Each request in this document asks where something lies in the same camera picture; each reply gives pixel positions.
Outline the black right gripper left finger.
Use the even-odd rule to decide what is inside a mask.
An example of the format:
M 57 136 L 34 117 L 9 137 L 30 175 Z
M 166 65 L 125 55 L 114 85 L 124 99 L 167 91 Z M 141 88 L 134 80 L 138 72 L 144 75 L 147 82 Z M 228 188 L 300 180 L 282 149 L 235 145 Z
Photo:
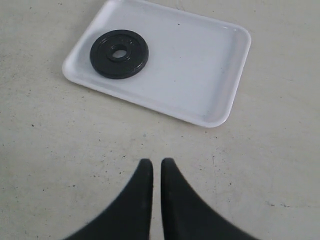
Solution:
M 153 204 L 153 165 L 141 159 L 117 198 L 68 240 L 148 240 Z

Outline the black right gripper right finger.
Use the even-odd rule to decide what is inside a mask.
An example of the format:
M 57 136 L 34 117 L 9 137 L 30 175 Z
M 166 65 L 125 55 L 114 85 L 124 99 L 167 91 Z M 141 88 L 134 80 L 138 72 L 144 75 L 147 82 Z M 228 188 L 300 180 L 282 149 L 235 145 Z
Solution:
M 161 215 L 166 240 L 254 240 L 194 191 L 174 159 L 161 162 Z

